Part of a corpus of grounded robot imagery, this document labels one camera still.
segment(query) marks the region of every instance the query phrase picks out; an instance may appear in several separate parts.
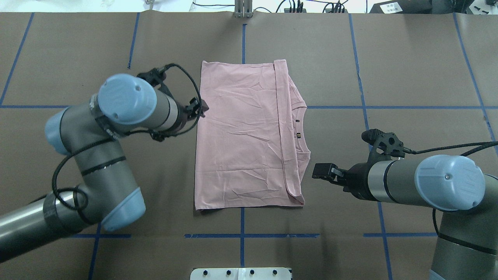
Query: folded pink shirt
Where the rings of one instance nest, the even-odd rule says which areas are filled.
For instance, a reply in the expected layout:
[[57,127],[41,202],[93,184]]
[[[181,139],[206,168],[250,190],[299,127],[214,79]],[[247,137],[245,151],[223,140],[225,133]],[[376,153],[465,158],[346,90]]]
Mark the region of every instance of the folded pink shirt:
[[195,208],[302,206],[306,104],[285,60],[202,63]]

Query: white label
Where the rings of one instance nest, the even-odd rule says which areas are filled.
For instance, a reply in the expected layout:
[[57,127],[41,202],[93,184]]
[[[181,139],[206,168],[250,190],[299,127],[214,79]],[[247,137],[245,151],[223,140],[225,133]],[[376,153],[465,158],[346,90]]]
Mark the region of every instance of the white label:
[[403,11],[398,2],[380,5],[380,8],[384,13],[395,13]]

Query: white mounting plate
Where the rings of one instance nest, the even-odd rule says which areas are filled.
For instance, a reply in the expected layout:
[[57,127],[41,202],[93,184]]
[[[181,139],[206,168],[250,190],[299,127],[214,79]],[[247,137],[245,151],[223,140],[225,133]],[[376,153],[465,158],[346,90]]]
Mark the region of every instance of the white mounting plate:
[[292,280],[291,271],[288,268],[194,269],[190,280]]

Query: pink cloth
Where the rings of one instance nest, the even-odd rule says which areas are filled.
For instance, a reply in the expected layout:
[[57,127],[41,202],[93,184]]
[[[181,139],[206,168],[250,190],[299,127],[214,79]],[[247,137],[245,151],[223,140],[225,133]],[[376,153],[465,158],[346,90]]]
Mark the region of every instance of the pink cloth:
[[201,96],[209,111],[197,125],[195,208],[304,205],[307,107],[287,62],[203,61]]

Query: robotic arm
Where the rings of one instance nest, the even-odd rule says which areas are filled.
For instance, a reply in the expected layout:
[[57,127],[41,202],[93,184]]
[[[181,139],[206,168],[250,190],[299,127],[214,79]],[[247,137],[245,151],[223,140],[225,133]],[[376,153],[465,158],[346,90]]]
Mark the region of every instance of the robotic arm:
[[443,211],[430,279],[498,279],[498,178],[483,175],[464,156],[401,160],[411,150],[394,133],[369,130],[362,139],[373,146],[367,162],[349,170],[317,163],[313,178],[342,186],[358,199]]
[[[199,94],[190,75],[169,64],[138,77],[114,75],[89,103],[68,107],[48,120],[47,140],[67,157],[54,173],[51,193],[0,217],[0,263],[93,224],[114,231],[144,214],[142,193],[117,139],[146,132],[163,141],[182,134],[178,131],[188,120],[195,119],[195,125],[208,110],[200,96],[188,106],[173,99],[163,83],[165,71],[173,66],[189,76]],[[57,173],[72,156],[84,183],[57,189]]]

